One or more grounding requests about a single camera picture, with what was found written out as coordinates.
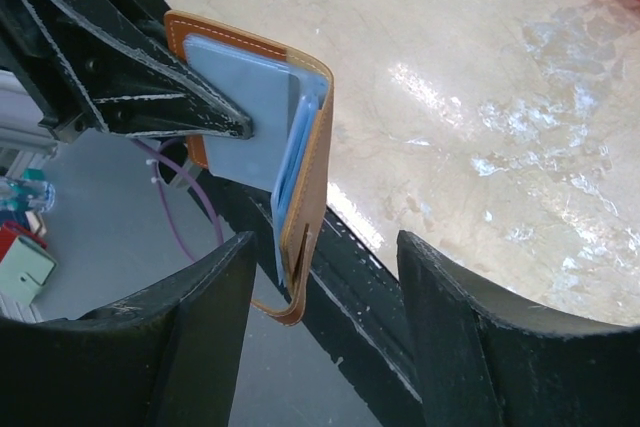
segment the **wallet strap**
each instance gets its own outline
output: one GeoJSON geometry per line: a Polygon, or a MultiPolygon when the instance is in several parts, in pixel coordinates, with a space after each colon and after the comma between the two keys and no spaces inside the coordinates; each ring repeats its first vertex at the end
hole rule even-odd
{"type": "Polygon", "coordinates": [[[309,280],[309,274],[311,273],[310,268],[305,268],[304,263],[302,262],[304,251],[307,249],[307,243],[309,242],[309,234],[305,234],[304,245],[300,252],[300,258],[298,259],[299,269],[296,269],[299,272],[298,278],[293,281],[293,292],[291,294],[291,302],[289,306],[283,310],[274,310],[262,302],[252,299],[251,304],[267,314],[276,322],[281,323],[282,325],[295,325],[302,320],[302,316],[304,315],[304,311],[307,305],[307,281],[309,280]]]}

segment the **light blue card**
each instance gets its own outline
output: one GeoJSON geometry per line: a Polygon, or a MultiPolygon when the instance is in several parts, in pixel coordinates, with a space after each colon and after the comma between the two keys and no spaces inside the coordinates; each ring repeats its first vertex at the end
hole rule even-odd
{"type": "Polygon", "coordinates": [[[250,139],[204,137],[211,173],[271,192],[299,97],[290,66],[198,35],[184,49],[189,66],[253,120],[250,139]]]}
{"type": "Polygon", "coordinates": [[[303,95],[301,98],[300,106],[293,121],[293,127],[281,170],[278,173],[278,181],[271,194],[273,240],[276,246],[276,266],[280,284],[284,283],[284,266],[282,264],[282,253],[280,252],[280,235],[282,234],[284,222],[289,212],[293,189],[298,180],[298,174],[302,166],[302,159],[309,141],[313,121],[318,112],[318,105],[319,99],[317,95],[303,95]]]}

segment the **wallet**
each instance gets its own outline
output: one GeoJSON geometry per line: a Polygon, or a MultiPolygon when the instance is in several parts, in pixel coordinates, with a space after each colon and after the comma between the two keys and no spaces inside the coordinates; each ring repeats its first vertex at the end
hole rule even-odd
{"type": "Polygon", "coordinates": [[[278,275],[291,302],[253,304],[285,325],[306,306],[324,220],[333,122],[333,74],[291,47],[192,14],[165,15],[169,48],[245,111],[251,139],[190,136],[190,159],[212,175],[271,192],[278,275]]]}

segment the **white scuff mark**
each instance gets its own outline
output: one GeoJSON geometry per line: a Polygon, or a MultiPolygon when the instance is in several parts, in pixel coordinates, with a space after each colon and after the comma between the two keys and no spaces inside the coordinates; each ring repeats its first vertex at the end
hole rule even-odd
{"type": "Polygon", "coordinates": [[[95,99],[96,104],[111,104],[118,102],[128,102],[132,100],[172,100],[172,99],[184,99],[185,94],[146,94],[146,95],[121,95],[119,97],[103,97],[95,99]]]}
{"type": "Polygon", "coordinates": [[[489,175],[495,174],[496,172],[507,171],[507,169],[503,167],[496,167],[487,159],[479,159],[477,157],[471,159],[471,165],[473,165],[473,168],[476,170],[476,172],[478,172],[478,175],[480,177],[487,177],[489,175]]]}
{"type": "Polygon", "coordinates": [[[146,137],[179,137],[181,135],[214,135],[216,137],[232,137],[237,138],[231,135],[231,132],[219,132],[219,131],[211,131],[211,129],[185,129],[185,130],[145,130],[144,132],[130,132],[127,134],[120,134],[127,139],[138,139],[138,138],[146,138],[146,137]]]}
{"type": "Polygon", "coordinates": [[[609,251],[606,247],[599,245],[596,247],[589,247],[588,245],[584,245],[582,250],[578,252],[578,257],[586,260],[595,260],[596,257],[604,257],[609,251]]]}
{"type": "Polygon", "coordinates": [[[510,105],[496,106],[485,102],[480,106],[482,123],[495,132],[512,136],[519,142],[537,140],[541,131],[560,125],[551,114],[551,100],[538,97],[536,102],[515,99],[510,105]]]}
{"type": "Polygon", "coordinates": [[[510,240],[511,242],[525,242],[533,238],[535,231],[533,227],[527,227],[525,225],[521,225],[519,227],[514,227],[509,231],[505,239],[510,240]]]}
{"type": "Polygon", "coordinates": [[[382,269],[382,264],[378,262],[378,259],[376,259],[373,255],[369,254],[369,260],[375,267],[377,267],[378,269],[382,269]]]}
{"type": "Polygon", "coordinates": [[[29,14],[31,14],[31,18],[33,19],[33,21],[36,24],[38,24],[38,27],[40,28],[40,31],[42,32],[42,35],[44,35],[46,37],[49,45],[51,45],[53,50],[55,50],[56,55],[57,55],[58,59],[60,60],[60,63],[62,64],[62,67],[63,67],[65,73],[69,77],[71,77],[71,79],[73,80],[73,82],[76,85],[77,89],[80,91],[80,95],[82,95],[82,97],[84,97],[85,101],[87,102],[87,104],[89,105],[89,107],[93,111],[94,115],[96,116],[96,119],[97,119],[98,123],[100,124],[101,129],[103,131],[105,131],[105,132],[109,132],[109,128],[107,127],[107,123],[104,121],[104,117],[102,117],[102,114],[96,108],[95,104],[91,100],[91,96],[89,95],[89,92],[87,91],[85,86],[82,84],[82,82],[80,82],[80,79],[78,78],[78,76],[74,72],[73,67],[71,66],[71,63],[65,57],[65,55],[62,53],[62,50],[60,50],[60,47],[58,47],[58,44],[56,44],[53,36],[49,33],[49,31],[47,30],[46,26],[44,25],[44,23],[42,22],[40,17],[38,17],[38,13],[36,12],[36,10],[28,2],[28,0],[21,0],[21,1],[22,1],[22,4],[25,6],[25,8],[29,11],[29,14]]]}
{"type": "Polygon", "coordinates": [[[584,176],[584,174],[579,174],[577,176],[572,177],[571,185],[582,190],[585,194],[591,195],[599,199],[600,202],[602,202],[602,204],[604,205],[604,208],[608,212],[618,217],[618,209],[616,205],[609,199],[604,198],[603,195],[598,190],[598,188],[592,182],[590,182],[589,179],[587,179],[584,176]]]}
{"type": "Polygon", "coordinates": [[[563,270],[575,270],[578,269],[579,266],[576,260],[573,257],[565,257],[562,261],[562,269],[563,270]]]}
{"type": "Polygon", "coordinates": [[[593,98],[593,95],[580,85],[574,87],[573,101],[575,103],[576,114],[583,119],[589,117],[596,106],[596,100],[593,98]]]}
{"type": "Polygon", "coordinates": [[[627,227],[625,232],[629,234],[629,250],[635,255],[638,255],[638,248],[640,248],[640,233],[632,230],[631,227],[627,227]]]}
{"type": "Polygon", "coordinates": [[[426,140],[424,137],[416,137],[415,139],[402,140],[402,139],[398,139],[397,137],[394,137],[393,135],[390,135],[389,138],[396,142],[402,142],[403,144],[421,145],[423,147],[431,146],[431,143],[428,140],[426,140]]]}
{"type": "MultiPolygon", "coordinates": [[[[342,305],[342,303],[340,303],[338,301],[338,299],[336,298],[336,296],[333,294],[333,292],[331,290],[329,290],[329,288],[324,284],[324,282],[322,281],[322,279],[320,279],[318,277],[318,275],[312,270],[311,271],[311,275],[313,276],[314,280],[317,282],[317,284],[320,286],[320,288],[322,288],[322,290],[324,290],[325,294],[327,295],[327,297],[329,299],[331,299],[331,301],[338,306],[338,308],[342,311],[342,313],[345,315],[346,318],[350,319],[351,322],[353,323],[353,327],[356,329],[356,331],[362,336],[362,338],[369,344],[371,345],[374,349],[380,349],[379,345],[376,345],[376,343],[371,339],[371,337],[369,336],[369,334],[367,334],[367,332],[363,329],[362,325],[360,324],[360,322],[358,322],[357,319],[354,319],[353,316],[349,313],[349,311],[344,307],[344,305],[342,305]]],[[[402,373],[402,370],[398,368],[398,366],[396,364],[394,364],[393,362],[391,362],[390,357],[389,356],[383,356],[385,362],[387,363],[387,365],[389,366],[389,369],[391,369],[391,371],[393,373],[396,374],[396,376],[398,377],[398,379],[400,379],[400,382],[402,382],[402,385],[404,385],[405,389],[407,389],[407,391],[413,396],[414,399],[416,399],[417,401],[421,402],[420,400],[420,395],[418,395],[418,392],[416,392],[416,390],[413,388],[413,386],[411,385],[411,383],[407,380],[407,378],[404,376],[404,374],[402,373]]]]}
{"type": "Polygon", "coordinates": [[[576,226],[575,229],[578,236],[580,236],[580,238],[585,242],[589,244],[595,244],[598,241],[598,234],[596,234],[595,232],[583,229],[580,226],[576,226]]]}
{"type": "Polygon", "coordinates": [[[380,249],[384,241],[380,232],[376,230],[371,221],[359,212],[358,207],[351,202],[346,194],[333,182],[329,182],[328,184],[327,200],[329,205],[348,222],[358,238],[362,240],[369,249],[372,251],[380,249]]]}
{"type": "Polygon", "coordinates": [[[476,170],[480,169],[485,175],[491,175],[496,170],[521,170],[527,167],[538,167],[543,171],[557,172],[558,162],[567,157],[569,157],[569,153],[564,149],[550,149],[538,153],[528,150],[514,157],[493,154],[493,162],[488,159],[475,159],[472,162],[474,162],[474,167],[477,165],[476,170]]]}
{"type": "Polygon", "coordinates": [[[569,130],[572,135],[571,139],[569,140],[569,147],[578,147],[584,144],[584,141],[589,134],[589,129],[585,124],[572,125],[569,130]]]}
{"type": "Polygon", "coordinates": [[[340,232],[338,232],[338,229],[336,229],[333,225],[331,225],[331,223],[326,219],[326,217],[324,218],[323,222],[325,224],[327,224],[329,226],[329,228],[331,230],[333,230],[338,237],[342,237],[342,234],[340,232]]]}
{"type": "Polygon", "coordinates": [[[120,311],[121,313],[136,312],[138,310],[142,310],[140,307],[128,305],[127,302],[122,299],[112,303],[110,307],[120,311]]]}
{"type": "Polygon", "coordinates": [[[426,140],[424,140],[424,139],[422,139],[422,138],[417,138],[417,139],[407,140],[407,141],[405,142],[405,144],[411,144],[411,145],[422,145],[422,146],[424,146],[424,147],[428,147],[428,146],[430,146],[430,145],[431,145],[428,141],[426,141],[426,140]]]}

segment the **red object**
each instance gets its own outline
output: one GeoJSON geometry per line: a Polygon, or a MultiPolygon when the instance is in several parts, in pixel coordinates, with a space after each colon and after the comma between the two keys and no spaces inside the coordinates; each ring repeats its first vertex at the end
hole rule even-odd
{"type": "Polygon", "coordinates": [[[43,249],[47,248],[47,244],[37,235],[32,234],[17,222],[8,220],[0,227],[0,260],[4,259],[9,248],[18,237],[28,237],[37,242],[43,249]]]}
{"type": "Polygon", "coordinates": [[[0,229],[9,229],[18,235],[24,235],[26,237],[29,237],[31,240],[33,240],[36,244],[38,244],[43,249],[47,248],[47,243],[44,240],[42,240],[36,234],[31,232],[29,229],[20,225],[18,222],[14,222],[13,220],[6,220],[2,224],[2,227],[0,229]]]}

